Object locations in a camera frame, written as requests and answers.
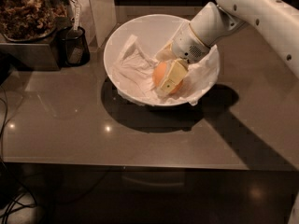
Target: egg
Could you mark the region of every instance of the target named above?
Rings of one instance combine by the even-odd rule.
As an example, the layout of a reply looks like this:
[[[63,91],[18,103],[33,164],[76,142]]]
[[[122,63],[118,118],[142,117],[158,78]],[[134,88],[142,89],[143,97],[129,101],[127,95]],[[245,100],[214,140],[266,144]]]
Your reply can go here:
[[[164,78],[166,68],[167,68],[167,63],[160,62],[153,70],[152,81],[153,81],[155,87],[158,87],[160,84],[160,81]],[[179,82],[179,84],[177,84],[177,86],[169,92],[169,94],[176,93],[181,88],[182,85],[183,85],[183,80],[181,80]]]

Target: table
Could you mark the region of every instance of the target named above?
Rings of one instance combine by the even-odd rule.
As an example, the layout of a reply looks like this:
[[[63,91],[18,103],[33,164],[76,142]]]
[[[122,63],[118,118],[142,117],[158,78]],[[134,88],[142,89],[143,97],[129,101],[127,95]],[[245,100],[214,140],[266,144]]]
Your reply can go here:
[[[297,170],[299,80],[249,26],[218,47],[218,82],[197,106],[122,99],[107,78],[103,48],[80,67],[14,71],[3,84],[9,117],[4,160]]]

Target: wall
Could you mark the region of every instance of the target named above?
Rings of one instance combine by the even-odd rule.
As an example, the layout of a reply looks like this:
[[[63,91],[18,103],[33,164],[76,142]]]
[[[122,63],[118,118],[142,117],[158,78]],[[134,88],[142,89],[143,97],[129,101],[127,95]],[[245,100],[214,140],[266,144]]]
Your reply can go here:
[[[101,46],[116,25],[114,0],[90,0],[97,43]]]
[[[81,26],[91,44],[101,46],[116,24],[114,0],[79,0],[82,5]]]

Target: glossy table surface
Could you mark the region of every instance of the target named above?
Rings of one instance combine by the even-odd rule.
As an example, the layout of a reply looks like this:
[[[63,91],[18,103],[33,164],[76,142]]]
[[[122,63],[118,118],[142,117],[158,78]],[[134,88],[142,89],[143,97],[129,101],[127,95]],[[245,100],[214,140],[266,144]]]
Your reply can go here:
[[[297,170],[299,80],[251,27],[218,47],[218,82],[197,106],[159,108],[122,99],[107,79],[104,49],[80,67],[14,71],[2,85],[8,100],[3,159]]]

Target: food container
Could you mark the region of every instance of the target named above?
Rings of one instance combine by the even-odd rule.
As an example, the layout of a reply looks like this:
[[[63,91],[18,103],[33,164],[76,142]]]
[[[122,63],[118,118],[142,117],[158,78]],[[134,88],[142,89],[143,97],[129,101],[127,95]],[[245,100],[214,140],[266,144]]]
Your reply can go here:
[[[0,32],[8,41],[37,40],[55,28],[49,0],[0,0]]]

